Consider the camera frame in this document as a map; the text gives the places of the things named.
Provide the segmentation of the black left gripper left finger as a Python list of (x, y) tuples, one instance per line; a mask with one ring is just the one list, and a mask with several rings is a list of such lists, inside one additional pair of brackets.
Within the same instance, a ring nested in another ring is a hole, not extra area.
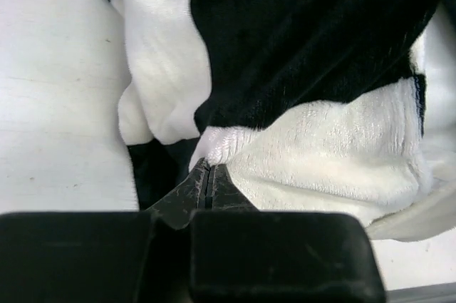
[(209, 167), (140, 212), (1, 216), (3, 302), (188, 302), (187, 226)]

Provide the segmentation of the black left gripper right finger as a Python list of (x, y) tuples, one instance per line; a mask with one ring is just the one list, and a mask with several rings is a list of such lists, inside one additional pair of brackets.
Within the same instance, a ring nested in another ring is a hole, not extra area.
[(384, 302), (368, 236), (340, 213), (260, 212), (227, 169), (202, 165), (190, 222), (194, 302)]

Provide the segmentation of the black white checkered pillowcase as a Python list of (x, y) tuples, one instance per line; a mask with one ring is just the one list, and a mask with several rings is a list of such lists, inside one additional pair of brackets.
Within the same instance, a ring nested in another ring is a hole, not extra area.
[(342, 212), (374, 240), (455, 227), (455, 153), (425, 134), (425, 39), (455, 0), (109, 0), (140, 209), (197, 170), (260, 210)]

